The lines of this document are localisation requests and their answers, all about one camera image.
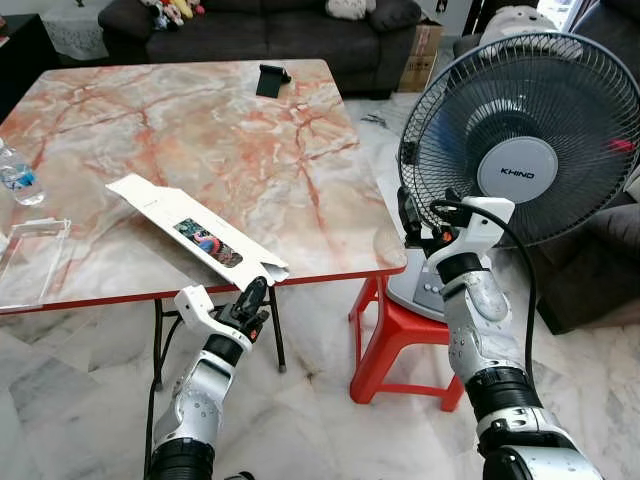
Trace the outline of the red plastic stool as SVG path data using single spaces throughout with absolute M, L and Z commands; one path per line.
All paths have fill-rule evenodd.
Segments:
M 375 302 L 378 324 L 365 343 L 361 321 L 370 303 Z M 448 346 L 448 326 L 430 317 L 415 314 L 390 298 L 387 276 L 370 276 L 362 284 L 355 305 L 347 316 L 355 340 L 355 372 L 349 381 L 349 398 L 356 404 L 367 404 L 376 393 L 401 393 L 440 399 L 440 410 L 456 411 L 465 393 L 465 385 L 452 376 L 447 387 L 387 383 L 390 367 L 408 346 Z

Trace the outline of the grey Khind table fan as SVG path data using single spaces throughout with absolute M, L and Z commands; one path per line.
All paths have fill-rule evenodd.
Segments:
M 579 227 L 634 178 L 640 93 L 626 65 L 590 38 L 527 33 L 476 46 L 429 84 L 404 124 L 399 187 L 421 196 L 515 204 L 515 237 L 534 246 Z M 609 140 L 634 142 L 631 154 Z M 390 297 L 442 319 L 443 282 L 421 250 L 388 282 Z

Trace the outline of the white flat cardboard packaging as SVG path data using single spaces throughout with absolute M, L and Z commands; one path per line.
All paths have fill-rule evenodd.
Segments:
M 155 186 L 137 174 L 125 175 L 106 188 L 239 291 L 260 276 L 266 284 L 275 285 L 291 275 L 287 262 L 183 189 Z

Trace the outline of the brown cardboard carton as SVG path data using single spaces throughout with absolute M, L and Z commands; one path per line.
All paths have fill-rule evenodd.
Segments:
M 413 31 L 413 45 L 397 86 L 398 93 L 421 92 L 433 78 L 444 27 L 425 20 Z

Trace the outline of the marble pattern folding table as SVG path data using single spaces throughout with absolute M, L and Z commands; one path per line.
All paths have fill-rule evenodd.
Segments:
M 44 311 L 165 300 L 230 285 L 148 223 L 114 180 L 186 192 L 284 261 L 298 285 L 401 273 L 397 227 L 330 73 L 284 61 L 291 82 L 256 95 L 259 61 L 49 70 L 0 120 L 0 140 L 35 166 L 46 197 L 22 207 L 0 187 L 0 232 L 67 219 Z

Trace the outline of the black phone stand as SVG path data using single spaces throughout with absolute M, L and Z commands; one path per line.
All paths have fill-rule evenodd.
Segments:
M 255 93 L 266 99 L 278 99 L 285 84 L 291 83 L 292 77 L 287 70 L 279 65 L 260 64 L 259 81 L 256 83 Z

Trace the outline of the dark grey sofa cushion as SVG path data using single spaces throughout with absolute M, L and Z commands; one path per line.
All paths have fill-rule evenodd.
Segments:
M 99 13 L 105 37 L 145 42 L 154 32 L 154 10 L 142 0 L 111 0 Z
M 372 0 L 367 22 L 379 33 L 399 31 L 417 26 L 422 8 L 416 0 Z

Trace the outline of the white plush toy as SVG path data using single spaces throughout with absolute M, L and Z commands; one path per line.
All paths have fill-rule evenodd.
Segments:
M 374 13 L 378 0 L 325 0 L 325 12 L 337 19 L 362 20 Z

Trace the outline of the clear acrylic box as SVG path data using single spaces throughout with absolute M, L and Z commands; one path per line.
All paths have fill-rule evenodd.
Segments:
M 0 250 L 0 305 L 36 305 L 42 300 L 70 233 L 70 221 L 42 219 L 13 227 Z

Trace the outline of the white round appliance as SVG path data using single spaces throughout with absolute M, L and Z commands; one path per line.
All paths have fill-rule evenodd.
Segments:
M 556 23 L 535 6 L 512 5 L 499 8 L 486 24 L 479 46 L 492 44 L 509 36 L 557 31 Z

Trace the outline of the dark grey sofa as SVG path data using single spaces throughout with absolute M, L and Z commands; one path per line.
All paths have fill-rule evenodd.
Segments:
M 202 0 L 205 13 L 145 42 L 105 37 L 118 64 L 321 59 L 343 96 L 388 99 L 397 90 L 415 27 L 376 32 L 367 17 L 343 20 L 325 0 Z

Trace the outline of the clear plastic water bottle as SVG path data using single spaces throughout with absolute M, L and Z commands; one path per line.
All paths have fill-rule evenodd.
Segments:
M 28 157 L 0 138 L 0 184 L 20 205 L 35 206 L 45 201 L 44 187 L 38 183 Z

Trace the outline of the colourful stuffed toy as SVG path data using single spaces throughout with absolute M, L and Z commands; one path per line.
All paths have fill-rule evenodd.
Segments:
M 202 0 L 140 0 L 156 31 L 178 31 L 188 19 L 205 13 Z

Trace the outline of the white lace cloth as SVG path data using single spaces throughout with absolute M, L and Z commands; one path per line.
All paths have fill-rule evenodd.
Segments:
M 99 14 L 111 0 L 56 0 L 40 14 L 54 49 L 77 61 L 109 58 Z

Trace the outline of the black cabinet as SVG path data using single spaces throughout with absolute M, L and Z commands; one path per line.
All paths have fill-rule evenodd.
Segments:
M 60 69 L 58 52 L 38 14 L 3 15 L 0 36 L 0 124 L 46 70 Z

